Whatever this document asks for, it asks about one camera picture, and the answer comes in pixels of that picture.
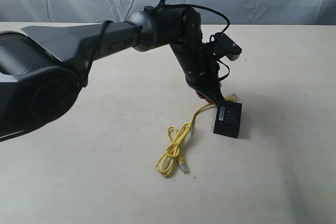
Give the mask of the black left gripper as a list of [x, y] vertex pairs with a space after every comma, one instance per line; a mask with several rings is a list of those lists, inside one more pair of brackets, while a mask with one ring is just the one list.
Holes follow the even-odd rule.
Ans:
[[222, 103], [225, 98], [218, 81], [219, 66], [203, 49], [201, 41], [177, 41], [170, 44], [183, 72], [187, 85], [208, 104]]

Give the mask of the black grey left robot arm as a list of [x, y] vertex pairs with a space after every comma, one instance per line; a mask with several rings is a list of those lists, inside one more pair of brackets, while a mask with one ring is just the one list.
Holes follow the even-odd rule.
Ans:
[[201, 17], [191, 7], [146, 7], [115, 23], [28, 26], [1, 32], [1, 140], [60, 118], [88, 84], [94, 61], [128, 48], [169, 45], [187, 84], [218, 103], [219, 66], [202, 42]]

